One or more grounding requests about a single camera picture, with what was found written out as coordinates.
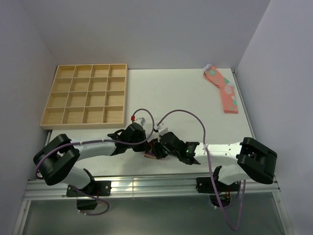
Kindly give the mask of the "beige red purple striped sock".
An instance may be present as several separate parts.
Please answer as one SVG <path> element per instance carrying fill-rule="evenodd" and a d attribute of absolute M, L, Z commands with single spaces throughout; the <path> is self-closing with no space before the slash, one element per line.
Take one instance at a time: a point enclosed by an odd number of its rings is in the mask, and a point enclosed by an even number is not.
<path fill-rule="evenodd" d="M 148 143 L 148 147 L 150 149 L 145 151 L 144 157 L 157 160 L 167 157 L 167 154 L 163 151 L 162 145 L 160 144 L 158 139 L 151 140 Z"/>

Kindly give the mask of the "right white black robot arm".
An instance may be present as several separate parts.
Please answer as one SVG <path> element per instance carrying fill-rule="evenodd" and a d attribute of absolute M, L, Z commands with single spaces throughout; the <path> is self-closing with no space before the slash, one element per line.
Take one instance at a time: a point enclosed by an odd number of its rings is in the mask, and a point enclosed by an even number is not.
<path fill-rule="evenodd" d="M 149 146 L 156 159 L 172 156 L 186 165 L 214 164 L 211 181 L 218 191 L 247 179 L 265 185 L 274 181 L 277 153 L 250 137 L 231 144 L 205 145 L 183 142 L 174 133 L 167 132 L 150 141 Z"/>

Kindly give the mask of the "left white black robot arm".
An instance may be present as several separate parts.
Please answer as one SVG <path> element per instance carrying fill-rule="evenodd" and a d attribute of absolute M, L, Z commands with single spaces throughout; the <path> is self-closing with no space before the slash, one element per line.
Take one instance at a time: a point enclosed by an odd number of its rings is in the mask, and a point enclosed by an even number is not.
<path fill-rule="evenodd" d="M 83 195 L 91 195 L 95 191 L 94 177 L 88 170 L 75 167 L 75 163 L 97 156 L 119 155 L 127 149 L 146 151 L 148 143 L 143 125 L 134 121 L 126 129 L 101 140 L 74 142 L 66 134 L 60 134 L 33 158 L 35 173 L 40 173 L 40 178 L 49 186 L 63 182 L 76 187 Z"/>

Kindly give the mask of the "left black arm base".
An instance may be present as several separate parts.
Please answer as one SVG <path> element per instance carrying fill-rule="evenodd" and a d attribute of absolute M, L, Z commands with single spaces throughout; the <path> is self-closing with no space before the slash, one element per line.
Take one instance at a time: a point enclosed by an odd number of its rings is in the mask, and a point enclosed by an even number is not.
<path fill-rule="evenodd" d="M 110 196 L 111 181 L 93 181 L 83 189 L 78 189 L 72 185 L 67 187 L 66 197 L 76 198 L 76 207 L 80 213 L 86 215 L 100 215 L 106 213 L 110 205 L 101 198 L 102 196 Z M 91 213 L 97 206 L 103 203 L 106 208 L 103 212 Z"/>

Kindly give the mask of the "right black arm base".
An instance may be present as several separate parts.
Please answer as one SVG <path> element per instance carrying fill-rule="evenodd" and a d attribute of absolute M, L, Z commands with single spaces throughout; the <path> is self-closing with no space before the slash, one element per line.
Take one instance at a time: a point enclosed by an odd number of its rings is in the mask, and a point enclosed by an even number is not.
<path fill-rule="evenodd" d="M 213 206 L 219 208 L 218 198 L 215 195 L 210 177 L 198 177 L 196 181 L 197 192 L 209 194 Z M 219 181 L 215 181 L 215 185 L 223 207 L 230 207 L 239 198 L 241 182 L 225 185 Z"/>

